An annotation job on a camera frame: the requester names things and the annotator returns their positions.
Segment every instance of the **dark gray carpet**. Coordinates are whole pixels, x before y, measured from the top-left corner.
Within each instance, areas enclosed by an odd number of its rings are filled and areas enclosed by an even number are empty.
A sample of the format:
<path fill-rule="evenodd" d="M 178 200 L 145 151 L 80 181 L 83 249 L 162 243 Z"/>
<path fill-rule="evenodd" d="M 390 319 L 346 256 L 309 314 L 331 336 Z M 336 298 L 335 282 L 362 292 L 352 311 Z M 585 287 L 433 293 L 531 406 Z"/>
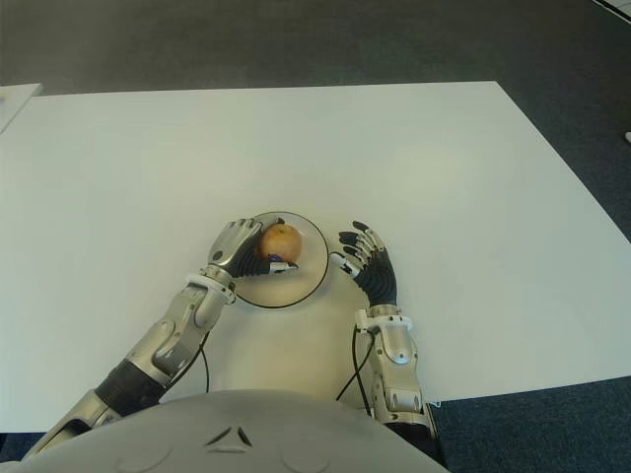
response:
<path fill-rule="evenodd" d="M 0 27 L 0 84 L 48 94 L 496 80 L 631 237 L 631 27 L 589 0 L 0 0 Z M 448 463 L 631 471 L 629 382 L 446 403 Z"/>
<path fill-rule="evenodd" d="M 631 377 L 433 409 L 449 468 L 466 473 L 631 471 Z"/>

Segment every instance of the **plate rim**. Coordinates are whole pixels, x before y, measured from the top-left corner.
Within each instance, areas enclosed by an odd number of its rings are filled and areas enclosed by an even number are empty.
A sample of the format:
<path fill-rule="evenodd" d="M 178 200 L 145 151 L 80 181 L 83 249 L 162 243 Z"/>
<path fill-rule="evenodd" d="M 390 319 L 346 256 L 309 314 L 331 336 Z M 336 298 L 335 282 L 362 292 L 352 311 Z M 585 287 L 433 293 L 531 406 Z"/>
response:
<path fill-rule="evenodd" d="M 267 214 L 290 214 L 290 215 L 295 215 L 297 217 L 300 217 L 301 219 L 306 220 L 307 222 L 309 222 L 310 224 L 312 224 L 314 226 L 314 228 L 317 230 L 317 232 L 319 233 L 319 235 L 322 237 L 322 241 L 324 241 L 324 249 L 326 250 L 326 266 L 324 266 L 324 272 L 322 273 L 322 277 L 319 278 L 319 281 L 317 282 L 317 284 L 314 286 L 313 289 L 310 290 L 310 292 L 305 295 L 304 297 L 302 297 L 301 299 L 298 299 L 296 301 L 293 301 L 292 303 L 289 304 L 285 304 L 285 305 L 263 305 L 263 304 L 257 304 L 257 303 L 253 303 L 252 301 L 248 301 L 246 298 L 244 298 L 243 296 L 241 296 L 239 294 L 239 291 L 237 291 L 237 297 L 239 299 L 241 299 L 243 302 L 248 303 L 250 305 L 254 305 L 256 307 L 261 307 L 261 308 L 285 308 L 285 307 L 291 307 L 292 305 L 296 305 L 301 303 L 302 301 L 304 301 L 306 298 L 308 298 L 311 294 L 313 294 L 317 288 L 320 287 L 320 285 L 322 284 L 322 281 L 324 281 L 324 278 L 326 277 L 326 273 L 328 272 L 328 243 L 326 242 L 326 238 L 324 237 L 324 234 L 322 233 L 322 231 L 319 229 L 319 227 L 312 222 L 311 220 L 309 220 L 307 217 L 297 214 L 296 212 L 287 212 L 284 210 L 274 210 L 274 211 L 270 211 L 270 212 L 263 212 L 260 213 L 254 217 L 252 217 L 253 219 L 257 219 L 258 217 L 261 217 L 263 215 L 267 215 Z"/>

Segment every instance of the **robotic hand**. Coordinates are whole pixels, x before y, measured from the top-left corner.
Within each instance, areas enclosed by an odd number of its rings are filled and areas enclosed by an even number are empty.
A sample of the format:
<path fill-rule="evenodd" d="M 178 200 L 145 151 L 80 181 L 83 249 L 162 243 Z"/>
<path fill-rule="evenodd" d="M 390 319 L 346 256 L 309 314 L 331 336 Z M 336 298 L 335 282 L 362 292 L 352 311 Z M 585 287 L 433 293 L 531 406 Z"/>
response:
<path fill-rule="evenodd" d="M 282 273 L 297 269 L 294 263 L 270 262 L 258 255 L 258 243 L 265 231 L 274 224 L 284 224 L 281 218 L 267 220 L 241 219 L 230 222 L 219 234 L 208 253 L 209 267 L 220 268 L 233 278 L 259 274 Z"/>
<path fill-rule="evenodd" d="M 224 305 L 235 301 L 234 279 L 298 268 L 258 256 L 263 233 L 276 223 L 283 221 L 269 217 L 230 222 L 212 245 L 206 268 L 186 277 L 186 287 L 175 295 L 167 313 L 27 456 L 158 404 L 195 361 Z"/>
<path fill-rule="evenodd" d="M 340 232 L 339 241 L 344 251 L 357 258 L 359 265 L 349 261 L 342 253 L 331 253 L 333 263 L 350 274 L 368 296 L 370 306 L 396 305 L 396 278 L 384 242 L 377 233 L 361 222 L 353 222 L 361 231 Z"/>
<path fill-rule="evenodd" d="M 335 251 L 331 261 L 368 297 L 368 311 L 356 312 L 355 330 L 375 338 L 370 353 L 375 418 L 440 458 L 431 411 L 423 404 L 416 376 L 418 350 L 409 334 L 412 322 L 396 305 L 396 278 L 386 246 L 367 225 L 353 222 L 353 227 L 359 232 L 339 233 L 346 255 Z"/>

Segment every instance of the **black cable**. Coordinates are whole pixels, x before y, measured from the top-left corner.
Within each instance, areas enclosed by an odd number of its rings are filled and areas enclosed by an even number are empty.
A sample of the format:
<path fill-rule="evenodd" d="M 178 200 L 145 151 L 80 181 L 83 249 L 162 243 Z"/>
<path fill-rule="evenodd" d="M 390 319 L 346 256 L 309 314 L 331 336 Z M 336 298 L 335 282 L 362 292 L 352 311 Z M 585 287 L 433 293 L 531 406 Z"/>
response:
<path fill-rule="evenodd" d="M 206 368 L 206 392 L 210 392 L 210 370 L 208 370 L 208 359 L 206 358 L 206 352 L 204 347 L 201 347 L 201 358 L 204 359 L 204 367 Z"/>
<path fill-rule="evenodd" d="M 371 336 L 371 344 L 368 347 L 368 351 L 366 352 L 366 356 L 364 357 L 362 364 L 359 366 L 359 371 L 363 369 L 364 365 L 368 361 L 368 357 L 373 351 L 373 347 L 375 346 L 375 335 L 372 332 L 368 332 L 368 334 Z M 341 399 L 341 397 L 344 395 L 344 392 L 346 392 L 346 389 L 348 389 L 348 386 L 351 385 L 351 383 L 356 377 L 357 377 L 357 374 L 353 372 L 353 375 L 348 379 L 348 381 L 346 381 L 346 384 L 344 384 L 344 387 L 342 387 L 342 390 L 339 391 L 339 394 L 337 394 L 337 397 L 335 397 L 336 401 L 339 401 Z"/>
<path fill-rule="evenodd" d="M 204 344 L 206 343 L 206 340 L 208 339 L 208 335 L 210 335 L 210 332 L 207 332 L 206 335 L 204 335 L 204 338 L 202 338 L 201 342 L 199 343 L 199 349 L 197 350 L 197 352 L 195 352 L 195 355 L 193 356 L 190 363 L 186 365 L 186 368 L 184 368 L 176 377 L 173 378 L 173 380 L 167 385 L 165 392 L 167 392 L 169 389 L 174 387 L 177 384 L 177 382 L 180 381 L 184 377 L 184 375 L 188 373 L 188 370 L 190 370 L 190 368 L 195 364 L 197 357 L 199 357 L 199 354 L 204 349 Z"/>
<path fill-rule="evenodd" d="M 366 391 L 364 390 L 364 383 L 362 382 L 362 377 L 359 375 L 359 367 L 357 365 L 357 353 L 355 352 L 355 341 L 357 339 L 357 332 L 359 329 L 355 327 L 353 330 L 353 368 L 355 368 L 355 375 L 357 376 L 357 383 L 359 384 L 359 390 L 362 393 L 362 399 L 364 401 L 364 408 L 366 409 L 366 414 L 368 417 L 373 417 L 371 414 L 371 406 L 368 403 L 368 397 L 366 396 Z"/>

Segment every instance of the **robot forearm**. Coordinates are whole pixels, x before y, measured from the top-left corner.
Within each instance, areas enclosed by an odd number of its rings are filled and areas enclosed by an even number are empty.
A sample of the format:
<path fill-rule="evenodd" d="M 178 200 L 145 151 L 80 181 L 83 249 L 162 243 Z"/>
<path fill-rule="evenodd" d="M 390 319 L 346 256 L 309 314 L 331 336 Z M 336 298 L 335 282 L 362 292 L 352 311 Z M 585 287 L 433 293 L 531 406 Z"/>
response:
<path fill-rule="evenodd" d="M 431 428 L 416 375 L 418 350 L 409 334 L 412 322 L 393 304 L 357 312 L 361 330 L 375 334 L 370 356 L 375 418 L 383 424 L 406 423 Z"/>
<path fill-rule="evenodd" d="M 189 275 L 186 282 L 167 313 L 27 456 L 158 403 L 192 362 L 224 305 L 235 300 L 232 277 L 217 266 Z"/>

